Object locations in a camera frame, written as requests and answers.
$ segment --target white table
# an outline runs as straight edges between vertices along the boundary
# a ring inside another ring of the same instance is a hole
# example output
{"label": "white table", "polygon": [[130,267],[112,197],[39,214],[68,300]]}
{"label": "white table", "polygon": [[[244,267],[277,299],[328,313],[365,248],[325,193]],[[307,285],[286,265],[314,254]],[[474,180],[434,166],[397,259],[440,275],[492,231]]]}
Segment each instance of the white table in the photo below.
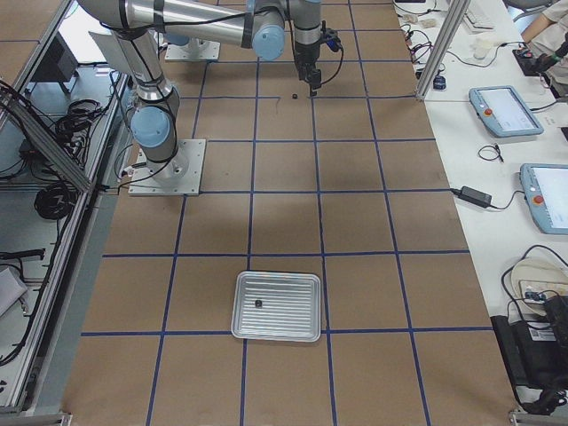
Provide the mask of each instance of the white table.
{"label": "white table", "polygon": [[[482,5],[495,24],[496,29],[490,37],[500,43],[521,40],[500,0],[472,1]],[[434,5],[434,0],[427,0],[426,4],[401,6],[409,11],[424,12],[428,8],[434,8]],[[438,0],[437,8],[447,9],[446,0]],[[435,43],[445,16],[444,12],[429,13],[420,20],[434,18],[438,21],[436,28],[423,29],[420,25],[413,25],[412,28],[423,30]],[[473,59],[476,37],[478,35],[471,34],[462,23],[449,50],[467,62],[487,63],[493,57],[493,51],[489,52],[485,60]],[[425,38],[415,35],[413,41],[423,43]],[[510,139],[491,137],[469,103],[470,88],[497,85],[514,86],[529,107],[541,107],[554,100],[538,77],[525,77],[522,74],[510,52],[515,48],[514,45],[501,48],[497,59],[487,68],[464,65],[446,54],[443,61],[446,71],[443,75],[447,80],[447,89],[430,90],[425,101],[450,185],[456,188],[466,185],[489,193],[493,196],[493,204],[497,206],[504,206],[513,192],[521,189],[518,179],[521,164],[568,164],[568,141],[559,129],[568,126],[566,104],[555,105],[537,114],[545,128],[542,135],[527,138],[529,141],[526,142],[510,143]],[[477,157],[481,146],[492,143],[499,143],[504,163],[486,162]],[[568,259],[568,236],[541,233],[533,223],[522,195],[516,196],[511,206],[504,211],[483,210],[457,198],[455,200],[490,315],[506,313],[509,300],[501,289],[501,275],[530,246],[549,246]],[[552,258],[543,252],[534,255]]]}

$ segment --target floor tile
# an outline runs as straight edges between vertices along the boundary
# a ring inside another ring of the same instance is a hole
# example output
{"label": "floor tile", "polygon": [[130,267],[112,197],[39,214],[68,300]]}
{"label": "floor tile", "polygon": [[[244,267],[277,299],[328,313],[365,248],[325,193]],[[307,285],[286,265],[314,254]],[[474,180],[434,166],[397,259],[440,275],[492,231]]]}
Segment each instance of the floor tile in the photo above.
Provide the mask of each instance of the floor tile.
{"label": "floor tile", "polygon": [[491,326],[469,254],[404,255],[400,262],[413,327]]}
{"label": "floor tile", "polygon": [[402,31],[359,31],[357,41],[363,60],[407,60],[410,62],[410,53],[408,53]]}
{"label": "floor tile", "polygon": [[315,194],[255,194],[252,252],[320,253]]}
{"label": "floor tile", "polygon": [[436,142],[381,142],[379,152],[389,189],[448,187]]}
{"label": "floor tile", "polygon": [[196,137],[251,140],[254,123],[254,99],[204,99],[201,101]]}
{"label": "floor tile", "polygon": [[180,253],[246,254],[250,195],[202,193],[187,200]]}
{"label": "floor tile", "polygon": [[258,95],[275,96],[282,100],[309,100],[308,85],[298,80],[298,72],[293,62],[261,62],[258,69]]}
{"label": "floor tile", "polygon": [[426,107],[414,98],[371,99],[371,109],[379,139],[434,138]]}
{"label": "floor tile", "polygon": [[416,91],[418,80],[408,62],[364,62],[369,96],[406,96]]}
{"label": "floor tile", "polygon": [[[357,51],[357,45],[355,44],[355,32],[354,31],[339,31],[339,38],[344,50],[344,60],[359,60],[359,53]],[[339,52],[334,52],[329,49],[326,45],[321,46],[319,58],[322,60],[339,60]]]}
{"label": "floor tile", "polygon": [[256,139],[313,140],[312,102],[306,97],[259,99]]}
{"label": "floor tile", "polygon": [[517,404],[492,331],[419,333],[415,339],[432,424],[509,424]]}
{"label": "floor tile", "polygon": [[407,328],[394,255],[329,256],[331,328]]}
{"label": "floor tile", "polygon": [[452,197],[450,193],[391,193],[398,249],[467,249]]}
{"label": "floor tile", "polygon": [[313,273],[320,280],[323,277],[321,267],[321,256],[253,256],[250,259],[250,269],[253,271]]}
{"label": "floor tile", "polygon": [[10,58],[0,63],[0,78],[14,84],[36,47],[37,42],[0,42],[0,56]]}
{"label": "floor tile", "polygon": [[146,424],[159,342],[157,336],[83,337],[61,410],[81,426]]}
{"label": "floor tile", "polygon": [[39,40],[49,27],[61,0],[2,2],[0,40]]}
{"label": "floor tile", "polygon": [[327,253],[392,250],[382,193],[325,193],[321,206]]}
{"label": "floor tile", "polygon": [[161,330],[172,260],[103,259],[83,331]]}
{"label": "floor tile", "polygon": [[[325,81],[337,71],[339,62],[320,62],[322,79]],[[354,62],[344,62],[339,74],[329,83],[324,84],[318,92],[321,96],[362,97],[365,96],[365,86],[361,66]]]}
{"label": "floor tile", "polygon": [[164,74],[174,83],[182,97],[200,95],[206,65],[203,62],[167,62],[162,60]]}
{"label": "floor tile", "polygon": [[241,360],[231,335],[166,337],[152,425],[239,424]]}
{"label": "floor tile", "polygon": [[210,142],[205,151],[202,191],[249,191],[252,142]]}
{"label": "floor tile", "polygon": [[130,197],[123,191],[105,253],[173,253],[181,204],[181,197]]}
{"label": "floor tile", "polygon": [[313,143],[256,144],[255,190],[315,191]]}
{"label": "floor tile", "polygon": [[333,335],[337,422],[425,426],[407,333]]}
{"label": "floor tile", "polygon": [[351,6],[355,28],[398,29],[397,13],[391,4],[353,4]]}
{"label": "floor tile", "polygon": [[248,341],[246,424],[332,424],[327,342]]}
{"label": "floor tile", "polygon": [[371,122],[364,99],[315,99],[318,140],[371,139]]}
{"label": "floor tile", "polygon": [[335,31],[353,30],[351,13],[347,4],[323,4],[321,16],[322,19],[326,20],[326,24]]}
{"label": "floor tile", "polygon": [[256,96],[256,64],[209,64],[203,96]]}
{"label": "floor tile", "polygon": [[323,191],[383,188],[374,142],[319,143],[318,162]]}
{"label": "floor tile", "polygon": [[178,138],[205,138],[203,136],[194,136],[197,106],[198,101],[196,99],[181,99],[176,119]]}
{"label": "floor tile", "polygon": [[237,276],[245,269],[244,257],[179,257],[168,330],[230,330]]}

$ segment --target brown paper floor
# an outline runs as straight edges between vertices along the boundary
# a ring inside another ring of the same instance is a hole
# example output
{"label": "brown paper floor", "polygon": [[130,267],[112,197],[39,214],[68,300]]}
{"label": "brown paper floor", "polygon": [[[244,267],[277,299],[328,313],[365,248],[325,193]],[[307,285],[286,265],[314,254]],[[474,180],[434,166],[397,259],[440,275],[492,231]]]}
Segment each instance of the brown paper floor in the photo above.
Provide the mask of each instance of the brown paper floor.
{"label": "brown paper floor", "polygon": [[0,0],[0,78],[13,84],[65,0]]}
{"label": "brown paper floor", "polygon": [[[322,16],[346,62],[314,99],[289,51],[165,66],[179,136],[208,140],[202,192],[121,194],[63,405],[77,425],[509,424],[396,14],[353,1]],[[330,75],[338,57],[322,58]],[[320,340],[233,338],[247,269],[319,275]]]}

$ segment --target blue joint cap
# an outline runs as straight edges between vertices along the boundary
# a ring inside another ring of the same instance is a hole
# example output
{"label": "blue joint cap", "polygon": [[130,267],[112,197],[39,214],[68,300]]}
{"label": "blue joint cap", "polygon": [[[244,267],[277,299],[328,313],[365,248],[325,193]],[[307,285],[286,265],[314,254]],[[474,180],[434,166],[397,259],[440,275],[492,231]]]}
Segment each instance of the blue joint cap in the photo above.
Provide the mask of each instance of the blue joint cap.
{"label": "blue joint cap", "polygon": [[130,128],[142,147],[156,148],[168,139],[171,123],[168,114],[160,108],[146,106],[134,114]]}
{"label": "blue joint cap", "polygon": [[166,38],[170,43],[175,44],[176,46],[185,46],[189,43],[189,37],[187,35],[166,33]]}
{"label": "blue joint cap", "polygon": [[278,25],[265,25],[252,39],[252,48],[258,57],[275,60],[284,52],[284,28]]}

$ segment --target touchscreen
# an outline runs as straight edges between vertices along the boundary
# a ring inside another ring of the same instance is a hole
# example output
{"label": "touchscreen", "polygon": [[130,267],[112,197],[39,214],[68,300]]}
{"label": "touchscreen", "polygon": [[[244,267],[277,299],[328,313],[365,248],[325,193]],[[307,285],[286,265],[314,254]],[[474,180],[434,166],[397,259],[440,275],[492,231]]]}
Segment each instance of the touchscreen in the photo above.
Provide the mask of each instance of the touchscreen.
{"label": "touchscreen", "polygon": [[568,228],[568,169],[535,167],[534,176],[539,182],[553,228]]}
{"label": "touchscreen", "polygon": [[505,131],[536,129],[531,117],[523,105],[509,89],[492,89],[479,91],[488,107],[493,110],[493,116]]}

